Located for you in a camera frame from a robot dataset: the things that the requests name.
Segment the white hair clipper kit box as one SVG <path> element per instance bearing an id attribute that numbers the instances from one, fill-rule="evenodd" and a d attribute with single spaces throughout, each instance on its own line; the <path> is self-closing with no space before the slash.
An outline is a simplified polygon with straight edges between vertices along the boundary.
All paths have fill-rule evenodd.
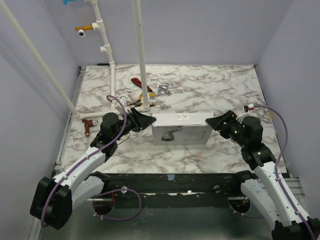
<path id="1" fill-rule="evenodd" d="M 152 123 L 153 144 L 156 146 L 205 145 L 213 129 L 206 119 L 214 117 L 211 112 L 154 113 Z"/>

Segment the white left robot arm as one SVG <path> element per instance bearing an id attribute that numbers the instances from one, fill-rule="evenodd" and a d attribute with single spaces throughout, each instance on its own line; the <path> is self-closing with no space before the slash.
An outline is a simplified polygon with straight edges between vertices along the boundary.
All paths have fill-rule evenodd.
<path id="1" fill-rule="evenodd" d="M 130 132 L 140 132 L 157 119 L 131 108 L 120 119 L 114 112 L 105 114 L 100 131 L 85 153 L 69 168 L 52 178 L 43 177 L 37 184 L 30 214 L 40 220 L 42 227 L 61 229 L 73 210 L 90 197 L 107 197 L 111 185 L 92 175 L 117 150 L 117 140 Z"/>

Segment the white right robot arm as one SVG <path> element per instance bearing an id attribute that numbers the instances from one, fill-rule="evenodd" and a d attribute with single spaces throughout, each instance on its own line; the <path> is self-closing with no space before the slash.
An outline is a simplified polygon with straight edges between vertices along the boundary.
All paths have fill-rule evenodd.
<path id="1" fill-rule="evenodd" d="M 275 156 L 263 143 L 260 119 L 248 113 L 237 116 L 229 110 L 205 121 L 223 138 L 241 147 L 242 158 L 250 170 L 233 174 L 230 191 L 249 198 L 269 224 L 272 239 L 317 239 L 320 221 L 310 217 L 280 174 Z"/>

